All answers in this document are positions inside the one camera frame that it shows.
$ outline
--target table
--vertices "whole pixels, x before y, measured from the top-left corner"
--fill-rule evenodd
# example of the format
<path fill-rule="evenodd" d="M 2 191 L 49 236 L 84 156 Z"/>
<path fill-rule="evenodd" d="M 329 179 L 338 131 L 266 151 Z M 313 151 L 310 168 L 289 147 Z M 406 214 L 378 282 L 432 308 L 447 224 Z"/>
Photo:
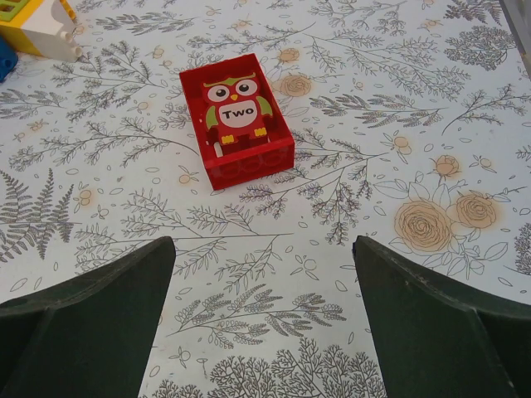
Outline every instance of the table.
<path fill-rule="evenodd" d="M 530 84 L 495 0 L 73 3 L 85 55 L 0 86 L 0 302 L 172 236 L 140 395 L 384 397 L 357 235 L 531 303 Z M 247 52 L 296 166 L 213 192 L 178 74 Z"/>

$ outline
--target white lego brick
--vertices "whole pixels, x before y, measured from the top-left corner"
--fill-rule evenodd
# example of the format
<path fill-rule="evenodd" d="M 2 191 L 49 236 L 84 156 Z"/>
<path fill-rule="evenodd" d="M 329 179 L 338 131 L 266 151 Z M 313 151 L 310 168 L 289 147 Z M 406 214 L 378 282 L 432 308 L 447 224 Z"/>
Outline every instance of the white lego brick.
<path fill-rule="evenodd" d="M 42 56 L 75 62 L 83 54 L 72 38 L 76 25 L 59 0 L 44 0 L 24 22 L 22 30 Z"/>

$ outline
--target dark green plastic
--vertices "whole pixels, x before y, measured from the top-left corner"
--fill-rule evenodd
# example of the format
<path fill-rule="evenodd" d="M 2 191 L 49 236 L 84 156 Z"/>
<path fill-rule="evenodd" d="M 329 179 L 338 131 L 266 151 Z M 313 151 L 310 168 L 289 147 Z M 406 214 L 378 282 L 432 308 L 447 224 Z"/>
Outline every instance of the dark green plastic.
<path fill-rule="evenodd" d="M 359 236 L 353 248 L 389 398 L 531 397 L 531 307 Z"/>
<path fill-rule="evenodd" d="M 137 398 L 174 260 L 161 238 L 0 305 L 0 397 Z"/>

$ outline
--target yellow lego brick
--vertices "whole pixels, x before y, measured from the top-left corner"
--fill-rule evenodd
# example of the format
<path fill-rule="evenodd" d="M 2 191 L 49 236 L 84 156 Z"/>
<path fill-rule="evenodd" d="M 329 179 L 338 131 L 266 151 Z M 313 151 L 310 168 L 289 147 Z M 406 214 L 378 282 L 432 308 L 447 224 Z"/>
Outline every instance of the yellow lego brick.
<path fill-rule="evenodd" d="M 61 5 L 63 6 L 63 8 L 65 8 L 65 11 L 70 17 L 70 19 L 74 21 L 76 19 L 76 12 L 72 9 L 72 7 L 70 7 L 70 4 L 68 4 L 66 0 L 59 0 L 59 1 L 61 2 Z"/>
<path fill-rule="evenodd" d="M 22 31 L 22 25 L 41 6 L 43 0 L 30 0 L 10 21 L 0 21 L 0 36 L 15 50 L 42 56 L 32 41 Z"/>

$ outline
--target owl wing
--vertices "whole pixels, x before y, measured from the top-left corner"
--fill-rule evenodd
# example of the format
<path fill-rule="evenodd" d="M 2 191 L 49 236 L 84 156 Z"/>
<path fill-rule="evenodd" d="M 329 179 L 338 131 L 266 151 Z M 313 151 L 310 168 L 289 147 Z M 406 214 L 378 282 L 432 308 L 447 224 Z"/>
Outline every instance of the owl wing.
<path fill-rule="evenodd" d="M 207 129 L 210 130 L 212 126 L 217 126 L 217 117 L 216 117 L 216 107 L 213 105 L 210 108 L 208 108 L 207 111 Z"/>
<path fill-rule="evenodd" d="M 273 116 L 273 109 L 271 109 L 271 105 L 269 105 L 269 102 L 267 102 L 267 99 L 264 97 L 260 97 L 259 95 L 256 97 L 256 101 L 258 101 L 258 105 L 260 106 L 260 113 L 263 116 L 264 114 L 268 114 L 269 116 Z"/>

